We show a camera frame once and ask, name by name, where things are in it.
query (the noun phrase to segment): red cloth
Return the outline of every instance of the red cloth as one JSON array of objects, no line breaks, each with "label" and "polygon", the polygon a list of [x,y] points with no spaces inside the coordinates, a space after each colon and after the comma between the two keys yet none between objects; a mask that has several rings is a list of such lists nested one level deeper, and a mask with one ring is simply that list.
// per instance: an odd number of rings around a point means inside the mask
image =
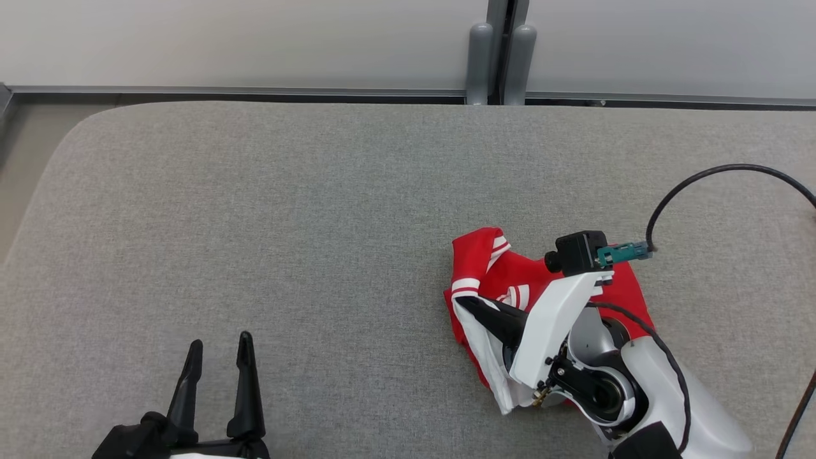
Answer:
[{"label": "red cloth", "polygon": [[[453,326],[456,341],[468,350],[470,359],[476,365],[481,383],[490,388],[479,368],[476,357],[468,346],[462,325],[454,314],[453,304],[450,302],[451,294],[453,291],[468,291],[529,310],[532,309],[547,285],[554,279],[562,278],[563,275],[549,272],[543,259],[531,260],[510,252],[510,245],[499,228],[477,229],[455,239],[453,246],[454,272],[451,288],[445,290],[445,303],[448,305],[450,323]],[[604,286],[603,290],[603,294],[594,296],[592,299],[625,308],[654,327],[649,312],[646,310],[641,286],[637,283],[632,267],[628,263],[619,263],[614,266],[613,283]],[[622,314],[605,309],[599,309],[599,311],[601,317],[617,319],[622,323],[632,339],[646,335],[636,323]]]}]

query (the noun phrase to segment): black wire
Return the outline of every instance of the black wire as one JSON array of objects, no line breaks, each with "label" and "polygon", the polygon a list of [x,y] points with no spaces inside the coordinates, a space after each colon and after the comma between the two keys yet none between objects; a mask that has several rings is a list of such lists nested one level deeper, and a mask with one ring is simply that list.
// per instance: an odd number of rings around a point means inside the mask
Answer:
[{"label": "black wire", "polygon": [[810,398],[813,397],[814,388],[816,388],[816,370],[814,370],[814,375],[810,378],[808,388],[805,389],[805,393],[802,395],[802,400],[799,400],[799,406],[796,407],[796,411],[793,413],[791,423],[787,425],[785,436],[782,437],[782,442],[779,444],[779,450],[776,452],[776,459],[782,459],[782,457],[785,455],[787,446],[791,443],[791,439],[793,438],[793,432],[796,430],[796,426],[799,425],[799,420],[802,419],[802,415],[805,414],[805,409],[808,407]]},{"label": "black wire", "polygon": [[657,208],[654,209],[652,212],[652,217],[649,219],[649,224],[646,225],[646,244],[649,248],[649,252],[656,252],[657,248],[652,243],[652,231],[654,230],[654,224],[657,223],[658,217],[660,216],[660,212],[663,211],[663,208],[672,200],[678,193],[680,193],[686,186],[693,184],[695,181],[700,180],[704,177],[708,177],[713,174],[717,174],[718,172],[726,172],[726,171],[754,171],[754,172],[762,172],[763,174],[768,174],[769,176],[774,176],[785,183],[789,184],[793,188],[796,188],[797,191],[802,193],[814,207],[816,207],[816,196],[810,192],[804,185],[796,181],[793,177],[789,176],[788,174],[782,173],[767,166],[759,166],[757,164],[724,164],[722,166],[712,167],[711,169],[706,169],[705,171],[698,172],[691,177],[683,180],[680,184],[674,188],[672,191],[669,191],[663,201],[660,201]]},{"label": "black wire", "polygon": [[613,310],[625,315],[627,319],[637,323],[638,326],[643,328],[643,331],[654,339],[654,343],[658,345],[658,348],[660,348],[660,350],[666,355],[666,360],[668,360],[669,366],[672,367],[674,373],[677,374],[677,382],[680,384],[680,392],[683,394],[683,414],[685,414],[685,424],[683,425],[683,440],[680,441],[680,446],[677,447],[677,452],[685,451],[685,446],[689,444],[689,430],[691,429],[691,401],[689,400],[689,387],[685,383],[685,377],[683,376],[683,371],[680,370],[680,364],[674,359],[674,354],[672,354],[672,352],[668,349],[666,343],[660,339],[660,336],[658,336],[658,333],[654,330],[654,328],[650,327],[649,324],[628,310],[611,303],[589,303],[589,305],[595,306],[596,308]]},{"label": "black wire", "polygon": [[[724,164],[722,166],[712,167],[710,169],[706,169],[705,171],[698,172],[691,177],[683,180],[680,184],[674,188],[672,191],[669,191],[665,198],[660,201],[660,204],[654,209],[652,212],[652,217],[649,219],[649,224],[646,225],[646,244],[649,249],[649,252],[656,252],[657,248],[654,246],[652,242],[652,231],[654,231],[654,224],[657,223],[658,217],[660,216],[660,212],[667,206],[669,201],[672,200],[678,193],[680,193],[686,186],[693,184],[695,181],[700,180],[704,177],[708,177],[713,174],[717,174],[718,172],[726,172],[726,171],[754,171],[754,172],[762,172],[763,174],[768,174],[769,176],[774,176],[785,183],[789,184],[793,188],[796,188],[796,191],[802,193],[808,201],[816,207],[816,196],[814,196],[813,192],[807,189],[804,185],[796,181],[793,177],[785,174],[783,172],[777,171],[771,167],[767,166],[760,166],[758,164]],[[680,380],[681,374],[678,373],[678,380]],[[797,426],[799,425],[799,421],[802,418],[802,415],[805,413],[805,409],[808,406],[808,402],[810,398],[813,397],[814,394],[814,386],[816,385],[816,371],[814,371],[813,377],[810,379],[810,384],[808,385],[807,389],[805,389],[805,393],[802,395],[802,399],[799,401],[799,406],[796,408],[796,412],[793,413],[793,417],[791,418],[790,424],[787,425],[787,430],[785,430],[785,436],[782,438],[782,442],[779,444],[779,450],[776,453],[776,459],[782,459],[787,451],[787,447],[793,438],[793,433],[796,431]],[[686,413],[686,426],[688,426],[690,419],[689,413]]]}]

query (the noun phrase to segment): white stripe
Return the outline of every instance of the white stripe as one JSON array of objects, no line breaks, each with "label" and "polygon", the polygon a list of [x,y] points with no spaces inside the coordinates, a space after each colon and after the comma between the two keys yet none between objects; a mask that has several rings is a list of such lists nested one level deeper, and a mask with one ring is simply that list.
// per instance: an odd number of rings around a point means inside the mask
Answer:
[{"label": "white stripe", "polygon": [[453,291],[453,290],[457,290],[457,289],[464,288],[464,287],[475,288],[475,289],[478,290],[479,289],[479,284],[480,284],[479,279],[474,279],[474,278],[457,279],[455,282],[453,282],[450,285],[450,290]]},{"label": "white stripe", "polygon": [[497,248],[498,246],[507,242],[507,239],[504,236],[499,236],[498,238],[493,239],[493,248]]},{"label": "white stripe", "polygon": [[493,267],[493,264],[496,262],[496,260],[498,260],[499,257],[502,256],[502,254],[505,253],[508,250],[510,250],[510,244],[507,244],[506,246],[502,247],[501,249],[493,252],[493,254],[490,255],[490,261],[487,262],[487,270],[490,271],[490,268]]},{"label": "white stripe", "polygon": [[521,298],[518,301],[518,309],[526,311],[527,306],[530,303],[530,286],[527,284],[518,286],[519,296]]},{"label": "white stripe", "polygon": [[465,288],[464,290],[459,290],[458,292],[454,292],[450,295],[450,298],[455,299],[459,298],[460,296],[477,296],[479,291],[475,288]]}]

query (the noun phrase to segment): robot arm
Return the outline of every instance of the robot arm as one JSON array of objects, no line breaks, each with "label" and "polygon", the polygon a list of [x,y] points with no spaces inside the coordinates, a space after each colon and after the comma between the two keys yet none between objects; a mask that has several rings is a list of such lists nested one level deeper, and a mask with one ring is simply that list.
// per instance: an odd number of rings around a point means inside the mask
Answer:
[{"label": "robot arm", "polygon": [[263,441],[264,410],[255,365],[252,335],[238,339],[238,389],[235,416],[227,423],[227,439],[198,441],[195,430],[196,385],[202,375],[203,344],[190,344],[167,416],[147,412],[139,424],[115,426],[92,459],[269,459]]},{"label": "robot arm", "polygon": [[[530,388],[534,405],[571,400],[615,459],[746,457],[752,445],[737,422],[686,368],[672,367],[659,338],[631,340],[621,323],[598,311],[622,308],[592,302],[611,283],[611,265],[649,256],[642,244],[608,247],[603,233],[587,231],[556,245],[548,268],[566,277],[551,282],[529,313],[478,296],[458,298],[502,341],[505,368]],[[678,370],[690,402],[687,444]]]}]

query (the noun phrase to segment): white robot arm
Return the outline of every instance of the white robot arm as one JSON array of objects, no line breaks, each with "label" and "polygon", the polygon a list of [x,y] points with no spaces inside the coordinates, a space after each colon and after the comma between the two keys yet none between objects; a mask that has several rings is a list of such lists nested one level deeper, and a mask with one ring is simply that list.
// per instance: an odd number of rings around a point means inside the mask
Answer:
[{"label": "white robot arm", "polygon": [[[623,308],[592,302],[614,276],[609,264],[586,257],[596,253],[593,244],[605,245],[602,233],[565,238],[559,268],[568,275],[551,282],[529,313],[479,296],[457,298],[502,341],[510,377],[530,388],[535,405],[571,400],[615,459],[747,457],[751,441],[654,330]],[[630,315],[650,336],[630,340],[598,308]]]}]

